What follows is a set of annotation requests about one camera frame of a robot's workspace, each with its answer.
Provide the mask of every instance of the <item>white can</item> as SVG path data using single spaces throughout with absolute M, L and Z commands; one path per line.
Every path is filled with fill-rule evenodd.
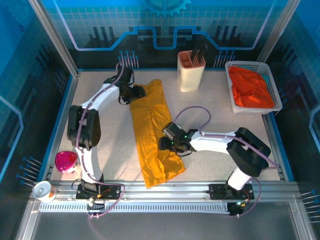
M 43 203 L 49 203 L 55 199 L 57 189 L 48 181 L 41 181 L 32 189 L 34 198 L 39 199 Z

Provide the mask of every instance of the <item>yellow cloth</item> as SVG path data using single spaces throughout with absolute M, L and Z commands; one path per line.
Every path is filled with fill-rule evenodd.
M 142 85 L 146 96 L 130 103 L 136 147 L 147 188 L 164 183 L 186 169 L 181 158 L 158 150 L 162 129 L 172 121 L 161 80 Z

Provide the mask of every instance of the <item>glass panel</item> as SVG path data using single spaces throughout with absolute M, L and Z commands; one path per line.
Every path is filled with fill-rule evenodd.
M 319 9 L 319 1 L 302 0 L 267 61 L 283 102 L 275 121 L 293 176 L 302 193 L 315 189 L 317 194 L 320 192 Z
M 207 68 L 255 61 L 286 0 L 44 0 L 80 69 L 175 68 L 178 52 L 207 43 Z
M 28 1 L 0 0 L 0 29 L 0 239 L 14 239 L 70 73 Z

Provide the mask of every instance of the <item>white container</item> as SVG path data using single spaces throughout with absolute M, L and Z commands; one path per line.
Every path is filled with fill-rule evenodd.
M 57 195 L 57 189 L 48 181 L 41 181 L 32 189 L 34 198 L 43 203 L 50 203 Z
M 192 62 L 190 58 L 191 52 L 192 50 L 178 53 L 177 80 L 181 92 L 194 91 L 199 88 L 202 73 L 206 66 L 204 57 L 199 62 L 198 56 L 195 56 Z
M 242 107 L 235 103 L 234 95 L 232 93 L 232 80 L 229 76 L 229 67 L 246 67 L 260 75 L 265 75 L 269 77 L 269 83 L 267 83 L 268 92 L 274 102 L 273 108 L 253 108 L 253 107 Z M 279 92 L 272 76 L 270 67 L 264 62 L 257 61 L 227 61 L 225 63 L 225 72 L 228 80 L 229 93 L 231 99 L 232 111 L 235 114 L 247 113 L 247 114 L 268 114 L 272 111 L 280 111 L 282 109 L 282 102 L 279 96 Z

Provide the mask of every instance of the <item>laundry basket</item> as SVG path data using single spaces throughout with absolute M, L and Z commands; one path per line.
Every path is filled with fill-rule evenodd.
M 232 81 L 229 76 L 229 67 L 232 67 L 232 66 L 245 67 L 258 74 L 268 76 L 269 83 L 267 83 L 267 89 L 274 102 L 274 106 L 272 108 L 251 108 L 251 107 L 242 107 L 242 106 L 236 105 L 234 95 L 232 93 Z M 232 111 L 235 114 L 239 114 L 239 113 L 268 114 L 272 111 L 280 111 L 282 109 L 282 102 L 277 90 L 274 77 L 272 76 L 271 70 L 266 63 L 257 62 L 257 61 L 227 61 L 225 63 L 225 71 L 226 71 L 226 77 L 228 80 Z

